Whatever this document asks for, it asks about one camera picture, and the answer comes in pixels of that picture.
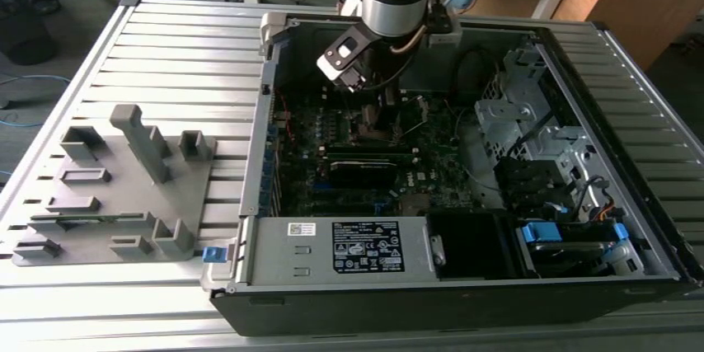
blue cable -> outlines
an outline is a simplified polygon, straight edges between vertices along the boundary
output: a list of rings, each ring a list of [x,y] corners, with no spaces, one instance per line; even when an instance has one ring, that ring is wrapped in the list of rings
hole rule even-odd
[[[0,120],[0,124],[1,125],[6,125],[8,127],[22,127],[22,128],[26,128],[26,127],[38,127],[38,126],[42,126],[44,123],[37,123],[37,124],[14,124],[14,123],[8,123],[6,121],[1,121]]]
[[[65,77],[61,77],[61,76],[54,76],[52,74],[29,74],[28,76],[16,76],[16,75],[5,73],[5,72],[0,72],[0,74],[4,74],[5,76],[10,77],[9,80],[5,80],[4,82],[0,82],[0,86],[6,84],[8,82],[16,82],[17,80],[21,80],[24,78],[45,78],[45,79],[58,80],[60,82],[64,82],[65,84],[70,84],[70,79],[68,79]],[[8,127],[22,127],[22,128],[38,127],[38,126],[44,125],[44,123],[38,123],[38,124],[16,124],[16,123],[9,123],[8,121],[1,121],[1,120],[0,120],[0,124],[1,125],[6,125]]]
[[[2,84],[6,84],[8,82],[13,82],[16,80],[24,79],[24,78],[48,78],[52,80],[58,80],[60,82],[64,82],[65,84],[70,84],[70,79],[65,78],[62,76],[56,76],[52,74],[29,74],[28,76],[16,76],[14,74],[0,72],[0,74],[4,74],[5,76],[12,77],[9,80],[5,80],[4,82],[0,82],[0,86]]]

open computer chassis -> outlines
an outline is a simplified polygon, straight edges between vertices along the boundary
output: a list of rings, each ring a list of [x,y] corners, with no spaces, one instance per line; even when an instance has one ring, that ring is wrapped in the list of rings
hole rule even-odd
[[[241,227],[202,278],[240,334],[565,323],[698,286],[549,29],[462,22],[389,118],[310,71],[357,20],[270,21]]]

floor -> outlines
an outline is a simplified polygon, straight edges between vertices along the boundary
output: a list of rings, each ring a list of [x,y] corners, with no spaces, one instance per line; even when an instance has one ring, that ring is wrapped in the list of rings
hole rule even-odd
[[[62,9],[45,17],[45,25],[58,42],[60,54],[50,61],[30,67],[12,64],[0,54],[0,82],[5,76],[53,74],[70,78],[78,70],[84,57],[90,51],[118,0],[60,0]],[[297,4],[304,0],[265,0]],[[305,0],[312,6],[332,6],[333,0]],[[52,80],[21,80],[0,85],[2,98],[10,100],[10,107],[0,110],[0,120],[17,124],[40,123],[52,111],[65,85]],[[38,128],[13,128],[0,125],[0,183],[6,181],[16,164],[22,158]]]
[[[60,0],[62,10],[45,19],[46,28],[60,44],[60,55],[50,61],[18,67],[0,55],[0,73],[14,75],[56,74],[70,77],[90,50],[90,45],[110,17],[118,0]],[[296,4],[301,0],[265,0]],[[333,0],[302,0],[302,4],[330,6]],[[676,49],[662,54],[650,68],[649,76],[664,96],[689,123],[692,130],[704,137],[704,49],[681,56]],[[57,81],[26,80],[0,86],[0,93],[12,100],[12,106],[0,110],[0,120],[32,124],[48,116],[60,98],[64,84]],[[38,128],[12,128],[0,125],[0,172],[12,172],[32,142]],[[0,182],[6,180],[0,174]]]

barcode sticker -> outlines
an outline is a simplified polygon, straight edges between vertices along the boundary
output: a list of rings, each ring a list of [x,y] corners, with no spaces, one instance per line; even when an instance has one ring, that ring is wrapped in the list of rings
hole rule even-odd
[[[309,236],[316,235],[314,223],[288,223],[288,236]]]
[[[381,257],[378,259],[378,262],[381,264],[400,264],[401,263],[401,258],[400,257]]]

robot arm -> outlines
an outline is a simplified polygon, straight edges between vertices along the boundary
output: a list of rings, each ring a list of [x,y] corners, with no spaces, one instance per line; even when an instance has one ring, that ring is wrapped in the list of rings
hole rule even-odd
[[[342,14],[354,13],[348,0]],[[448,0],[453,5],[470,0]],[[445,6],[436,0],[361,0],[361,23],[337,38],[317,59],[326,78],[352,92],[388,86],[405,71],[424,34],[450,33]]]

